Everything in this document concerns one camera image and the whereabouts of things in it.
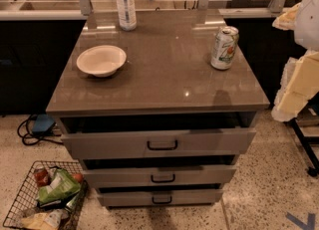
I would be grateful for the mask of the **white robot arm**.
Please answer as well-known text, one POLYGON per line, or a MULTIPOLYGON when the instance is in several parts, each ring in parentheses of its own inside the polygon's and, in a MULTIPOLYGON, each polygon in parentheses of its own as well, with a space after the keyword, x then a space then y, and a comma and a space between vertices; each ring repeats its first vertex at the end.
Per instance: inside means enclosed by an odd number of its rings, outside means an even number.
POLYGON ((290 121, 319 93, 319 0, 302 0, 272 26, 292 30, 295 43, 306 49, 302 57, 285 64, 271 112, 277 121, 290 121))

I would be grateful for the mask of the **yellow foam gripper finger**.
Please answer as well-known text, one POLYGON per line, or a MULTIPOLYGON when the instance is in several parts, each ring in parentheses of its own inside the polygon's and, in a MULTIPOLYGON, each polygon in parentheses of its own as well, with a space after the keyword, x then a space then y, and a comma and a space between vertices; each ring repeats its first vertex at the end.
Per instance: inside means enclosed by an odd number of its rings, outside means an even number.
POLYGON ((273 21, 272 26, 283 31, 294 30, 299 7, 300 4, 297 3, 289 8, 285 13, 281 14, 273 21))
POLYGON ((289 58, 280 85, 271 115, 277 121, 290 121, 319 92, 319 52, 308 50, 300 59, 289 58))

